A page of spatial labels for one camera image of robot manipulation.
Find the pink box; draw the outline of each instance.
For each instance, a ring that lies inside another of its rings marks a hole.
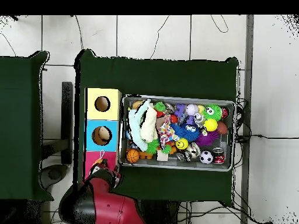
[[[100,159],[101,153],[99,151],[86,151],[86,162],[85,162],[85,179],[89,176],[89,171],[93,165],[93,163]],[[108,152],[105,151],[103,159],[107,159],[108,168],[114,169],[117,164],[117,156],[116,152]]]

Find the round hole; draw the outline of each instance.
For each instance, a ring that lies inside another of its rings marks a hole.
[[[109,130],[106,126],[96,127],[92,132],[92,140],[97,145],[107,145],[111,139],[111,130]]]
[[[106,96],[100,96],[96,98],[95,108],[97,111],[105,112],[110,108],[110,101]]]

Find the blue box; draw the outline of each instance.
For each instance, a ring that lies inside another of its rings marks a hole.
[[[112,138],[107,145],[97,145],[92,140],[92,133],[97,127],[106,127],[112,133]],[[86,128],[86,151],[116,151],[118,142],[118,132],[119,122],[118,121],[108,121],[108,120],[87,120]]]

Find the yellow box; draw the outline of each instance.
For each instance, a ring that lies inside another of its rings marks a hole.
[[[87,88],[87,119],[119,120],[120,99],[121,93],[117,89]]]

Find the orange basketball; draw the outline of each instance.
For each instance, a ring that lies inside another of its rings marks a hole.
[[[130,163],[135,163],[137,160],[139,160],[139,152],[135,149],[130,149],[127,152],[127,160]]]

